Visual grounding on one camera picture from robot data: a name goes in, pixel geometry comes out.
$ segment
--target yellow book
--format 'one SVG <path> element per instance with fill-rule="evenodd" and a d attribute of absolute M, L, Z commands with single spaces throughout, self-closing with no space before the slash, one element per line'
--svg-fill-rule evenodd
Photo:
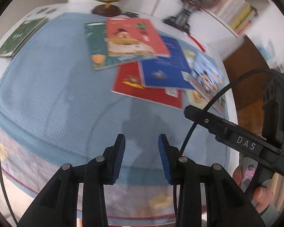
<path fill-rule="evenodd" d="M 249 3 L 247 3 L 237 16 L 229 23 L 229 26 L 236 30 L 238 26 L 244 21 L 244 19 L 251 13 L 252 9 Z"/>

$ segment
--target screw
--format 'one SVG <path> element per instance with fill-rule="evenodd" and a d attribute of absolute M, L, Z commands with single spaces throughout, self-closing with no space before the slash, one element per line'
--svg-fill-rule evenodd
<path fill-rule="evenodd" d="M 214 169 L 219 171 L 222 169 L 222 166 L 220 164 L 214 164 Z"/>
<path fill-rule="evenodd" d="M 63 165 L 62 165 L 62 169 L 63 169 L 63 170 L 68 170 L 68 169 L 70 169 L 70 164 L 68 164 L 68 163 L 63 164 Z"/>
<path fill-rule="evenodd" d="M 98 156 L 98 157 L 96 158 L 96 161 L 97 161 L 97 162 L 102 162 L 102 161 L 104 161 L 104 160 L 105 160 L 104 156 Z"/>
<path fill-rule="evenodd" d="M 182 162 L 182 163 L 185 163 L 185 162 L 187 162 L 187 158 L 184 157 L 184 156 L 181 156 L 181 157 L 179 158 L 179 161 Z"/>

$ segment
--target blue book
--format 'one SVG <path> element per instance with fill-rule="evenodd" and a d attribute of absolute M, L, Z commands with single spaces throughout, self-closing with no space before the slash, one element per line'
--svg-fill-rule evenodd
<path fill-rule="evenodd" d="M 191 69 L 177 39 L 161 36 L 170 57 L 143 60 L 140 63 L 142 84 L 147 87 L 195 89 L 188 81 Z"/>

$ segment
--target dark red book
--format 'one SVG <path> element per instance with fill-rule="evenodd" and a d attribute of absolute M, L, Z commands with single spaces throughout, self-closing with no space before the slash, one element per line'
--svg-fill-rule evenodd
<path fill-rule="evenodd" d="M 135 62 L 118 67 L 112 92 L 182 109 L 182 91 L 142 86 L 139 65 Z"/>

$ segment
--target brown globe base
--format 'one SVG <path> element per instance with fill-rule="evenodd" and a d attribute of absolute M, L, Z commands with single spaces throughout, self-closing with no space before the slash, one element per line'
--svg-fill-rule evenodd
<path fill-rule="evenodd" d="M 111 4 L 102 4 L 94 7 L 91 11 L 93 14 L 97 14 L 104 17 L 114 17 L 121 14 L 120 8 Z"/>

